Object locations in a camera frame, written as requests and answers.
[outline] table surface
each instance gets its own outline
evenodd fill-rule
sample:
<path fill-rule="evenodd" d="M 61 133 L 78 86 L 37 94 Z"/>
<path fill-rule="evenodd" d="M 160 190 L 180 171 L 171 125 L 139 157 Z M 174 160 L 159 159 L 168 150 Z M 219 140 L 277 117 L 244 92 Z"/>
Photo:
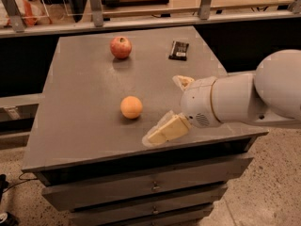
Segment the table surface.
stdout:
<path fill-rule="evenodd" d="M 133 51 L 115 59 L 109 42 L 127 36 Z M 187 61 L 168 59 L 174 40 L 189 43 Z M 193 26 L 60 38 L 48 73 L 37 116 L 26 147 L 24 171 L 58 169 L 124 156 L 160 152 L 232 140 L 266 129 L 241 123 L 218 128 L 193 128 L 184 137 L 156 148 L 142 137 L 169 110 L 180 113 L 182 91 L 174 75 L 196 79 L 227 76 Z M 121 100 L 137 96 L 143 112 L 127 120 Z"/>

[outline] cabinet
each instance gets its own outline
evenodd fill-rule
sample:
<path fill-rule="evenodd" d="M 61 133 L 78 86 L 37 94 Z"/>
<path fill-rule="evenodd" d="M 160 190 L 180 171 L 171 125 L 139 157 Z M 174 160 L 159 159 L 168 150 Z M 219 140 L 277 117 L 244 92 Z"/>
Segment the cabinet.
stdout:
<path fill-rule="evenodd" d="M 130 38 L 117 60 L 108 44 Z M 168 59 L 174 40 L 187 61 Z M 252 160 L 248 149 L 266 129 L 241 123 L 193 128 L 154 148 L 142 137 L 169 110 L 180 113 L 174 75 L 227 76 L 193 26 L 60 38 L 24 156 L 23 171 L 45 184 L 43 197 L 69 210 L 76 225 L 168 225 L 204 218 Z M 134 95 L 136 120 L 119 111 Z"/>

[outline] gray table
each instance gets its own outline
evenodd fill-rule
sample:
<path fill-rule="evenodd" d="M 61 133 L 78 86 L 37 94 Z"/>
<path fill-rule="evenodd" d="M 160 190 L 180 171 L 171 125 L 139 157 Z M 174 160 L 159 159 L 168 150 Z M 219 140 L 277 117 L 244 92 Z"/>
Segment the gray table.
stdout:
<path fill-rule="evenodd" d="M 127 36 L 133 44 L 125 60 L 115 59 L 109 51 L 109 42 L 116 35 Z M 168 59 L 174 40 L 189 42 L 187 61 Z M 239 176 L 251 157 L 233 152 L 246 152 L 267 130 L 232 123 L 194 128 L 187 136 L 156 148 L 142 144 L 142 137 L 167 111 L 181 112 L 182 92 L 172 81 L 178 74 L 194 78 L 227 76 L 192 26 L 60 38 L 26 148 L 23 171 L 34 172 L 40 178 L 47 186 L 44 197 L 58 210 L 150 197 L 145 189 L 148 181 L 154 193 L 160 188 L 156 181 L 170 178 L 160 192 L 180 189 L 186 195 L 191 191 L 185 188 L 210 186 Z M 127 120 L 120 113 L 120 102 L 128 95 L 137 96 L 143 103 L 143 113 L 137 120 Z M 182 176 L 180 183 L 170 183 L 177 178 L 174 172 Z M 207 175 L 201 182 L 189 178 L 198 178 L 200 173 Z M 131 185 L 141 189 L 132 189 Z M 90 214 L 100 218 L 99 211 Z M 164 224 L 174 222 L 171 218 Z M 87 225 L 85 217 L 81 220 Z"/>

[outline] black cable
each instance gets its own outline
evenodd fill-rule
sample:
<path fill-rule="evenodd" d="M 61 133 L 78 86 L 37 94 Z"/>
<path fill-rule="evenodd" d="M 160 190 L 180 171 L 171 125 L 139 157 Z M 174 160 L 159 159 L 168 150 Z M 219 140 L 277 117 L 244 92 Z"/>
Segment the black cable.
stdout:
<path fill-rule="evenodd" d="M 33 181 L 33 180 L 38 180 L 38 178 L 22 178 L 23 175 L 27 174 L 28 172 L 24 172 L 22 173 L 20 176 L 19 176 L 19 180 L 22 180 L 22 182 L 18 183 L 18 184 L 15 184 L 13 186 L 9 186 L 6 190 L 3 191 L 3 193 L 6 193 L 7 191 L 9 191 L 11 188 L 17 186 L 17 185 L 21 185 L 21 184 L 24 184 L 24 183 L 27 183 L 29 181 Z"/>
<path fill-rule="evenodd" d="M 257 11 L 266 11 L 269 7 L 263 7 L 263 8 L 256 8 Z"/>

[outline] drawer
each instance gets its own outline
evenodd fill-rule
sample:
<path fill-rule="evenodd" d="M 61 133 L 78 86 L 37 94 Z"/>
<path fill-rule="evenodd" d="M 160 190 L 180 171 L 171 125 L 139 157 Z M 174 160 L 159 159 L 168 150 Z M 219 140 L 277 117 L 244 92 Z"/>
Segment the drawer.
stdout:
<path fill-rule="evenodd" d="M 109 224 L 110 226 L 166 226 L 180 222 L 186 222 L 193 219 L 202 219 L 211 214 L 214 207 L 212 204 L 203 204 L 180 210 L 174 210 L 157 216 L 134 218 L 117 223 Z"/>
<path fill-rule="evenodd" d="M 42 190 L 57 210 L 70 210 L 116 202 L 190 186 L 207 185 L 239 177 L 251 162 L 248 153 L 172 165 L 160 169 L 95 178 Z"/>
<path fill-rule="evenodd" d="M 218 201 L 226 190 L 226 185 L 198 186 L 72 213 L 70 219 L 78 226 L 92 226 L 158 215 L 167 211 Z"/>

